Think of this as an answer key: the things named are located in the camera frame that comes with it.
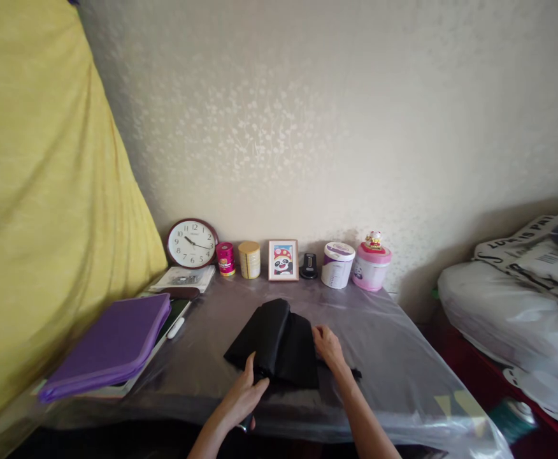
bag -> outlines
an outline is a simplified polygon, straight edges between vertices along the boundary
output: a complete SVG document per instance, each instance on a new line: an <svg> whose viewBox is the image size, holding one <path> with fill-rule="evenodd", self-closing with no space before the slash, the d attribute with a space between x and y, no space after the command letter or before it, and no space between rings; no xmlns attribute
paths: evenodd
<svg viewBox="0 0 558 459"><path fill-rule="evenodd" d="M478 244L474 259L558 297L558 215L541 215L510 237Z"/></svg>
<svg viewBox="0 0 558 459"><path fill-rule="evenodd" d="M489 357L558 378L558 298L481 261L445 269L438 292L449 321Z"/></svg>
<svg viewBox="0 0 558 459"><path fill-rule="evenodd" d="M258 379L268 377L271 382L282 381L303 389L319 388L311 323L290 312L290 304L284 299L256 309L224 358L244 370L254 351Z"/></svg>
<svg viewBox="0 0 558 459"><path fill-rule="evenodd" d="M170 312L168 293L112 303L50 376L39 400L50 403L138 375Z"/></svg>

wall clock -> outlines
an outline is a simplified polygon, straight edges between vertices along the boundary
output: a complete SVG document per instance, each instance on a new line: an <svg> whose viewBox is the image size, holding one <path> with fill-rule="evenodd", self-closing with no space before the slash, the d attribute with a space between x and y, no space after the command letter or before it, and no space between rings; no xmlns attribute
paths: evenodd
<svg viewBox="0 0 558 459"><path fill-rule="evenodd" d="M179 220L169 231L166 249L171 259L188 269L207 266L215 259L217 233L204 220Z"/></svg>

book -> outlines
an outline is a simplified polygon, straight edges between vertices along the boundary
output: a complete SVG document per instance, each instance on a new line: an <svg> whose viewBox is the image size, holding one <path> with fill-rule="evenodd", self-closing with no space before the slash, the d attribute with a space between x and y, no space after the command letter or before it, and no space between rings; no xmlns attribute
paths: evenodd
<svg viewBox="0 0 558 459"><path fill-rule="evenodd" d="M215 273L215 265L209 265L197 270L189 270L181 266L170 268L162 278L156 282L148 290L158 292L168 287L195 287L204 293L209 286L213 274Z"/></svg>

purple notebook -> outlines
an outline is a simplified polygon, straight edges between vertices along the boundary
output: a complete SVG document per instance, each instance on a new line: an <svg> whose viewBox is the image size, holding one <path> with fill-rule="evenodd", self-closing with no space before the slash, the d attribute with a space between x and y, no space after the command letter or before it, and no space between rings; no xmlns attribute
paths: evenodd
<svg viewBox="0 0 558 459"><path fill-rule="evenodd" d="M170 311L167 293L113 303L50 376L39 400L50 403L139 374Z"/></svg>

pink lid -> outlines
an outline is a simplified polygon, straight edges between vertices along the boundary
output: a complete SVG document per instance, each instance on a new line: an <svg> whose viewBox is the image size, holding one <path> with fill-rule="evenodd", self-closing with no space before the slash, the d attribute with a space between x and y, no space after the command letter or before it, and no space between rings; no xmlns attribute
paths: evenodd
<svg viewBox="0 0 558 459"><path fill-rule="evenodd" d="M215 252L218 255L225 254L227 252L231 252L233 245L230 242L222 242L215 246Z"/></svg>
<svg viewBox="0 0 558 459"><path fill-rule="evenodd" d="M366 242L360 244L360 248L363 252L360 252L360 256L366 261L371 263L385 264L392 261L392 251L387 247L381 247L379 250L370 249Z"/></svg>

